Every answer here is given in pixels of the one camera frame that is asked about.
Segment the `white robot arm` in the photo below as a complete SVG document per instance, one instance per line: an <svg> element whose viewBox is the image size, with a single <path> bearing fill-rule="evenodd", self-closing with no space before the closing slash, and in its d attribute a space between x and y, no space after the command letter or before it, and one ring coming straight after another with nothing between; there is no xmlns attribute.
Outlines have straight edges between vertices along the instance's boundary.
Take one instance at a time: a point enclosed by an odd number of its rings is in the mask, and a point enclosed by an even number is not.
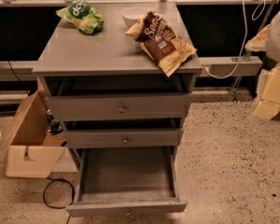
<svg viewBox="0 0 280 224"><path fill-rule="evenodd" d="M259 75L257 103L252 113L258 120L270 120L280 112L280 10L245 48L265 51L268 58L276 61L275 68L262 70Z"/></svg>

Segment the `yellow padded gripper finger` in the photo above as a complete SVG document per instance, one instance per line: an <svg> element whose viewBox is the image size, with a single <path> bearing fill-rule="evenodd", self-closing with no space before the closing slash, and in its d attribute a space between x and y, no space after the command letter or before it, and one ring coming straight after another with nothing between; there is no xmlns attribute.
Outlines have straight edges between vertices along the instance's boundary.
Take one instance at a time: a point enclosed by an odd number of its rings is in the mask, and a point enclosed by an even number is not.
<svg viewBox="0 0 280 224"><path fill-rule="evenodd" d="M280 63L271 71L262 69L254 100L252 118L266 121L280 112Z"/></svg>
<svg viewBox="0 0 280 224"><path fill-rule="evenodd" d="M245 48L250 51L265 51L267 48L269 28L270 25L265 26L256 36L245 44Z"/></svg>

